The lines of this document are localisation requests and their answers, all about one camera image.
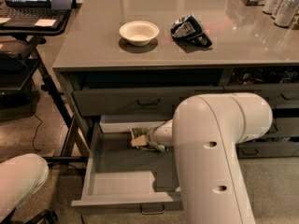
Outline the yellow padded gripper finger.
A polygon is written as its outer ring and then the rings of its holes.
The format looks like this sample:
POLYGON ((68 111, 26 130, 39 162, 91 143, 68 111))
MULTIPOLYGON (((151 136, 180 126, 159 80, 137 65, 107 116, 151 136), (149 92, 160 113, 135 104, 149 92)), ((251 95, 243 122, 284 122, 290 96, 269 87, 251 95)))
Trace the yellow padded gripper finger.
POLYGON ((148 139, 146 135, 138 136, 131 141, 132 147, 143 147, 148 143, 148 139))

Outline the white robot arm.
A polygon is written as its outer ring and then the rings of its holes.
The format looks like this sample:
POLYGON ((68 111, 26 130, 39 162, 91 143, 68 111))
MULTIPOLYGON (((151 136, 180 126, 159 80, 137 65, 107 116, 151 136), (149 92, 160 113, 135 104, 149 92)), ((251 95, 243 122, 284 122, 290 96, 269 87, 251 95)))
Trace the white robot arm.
POLYGON ((133 129, 131 145, 174 149, 186 224, 256 224, 236 146, 265 135, 272 120, 254 93, 195 95, 160 126, 133 129))

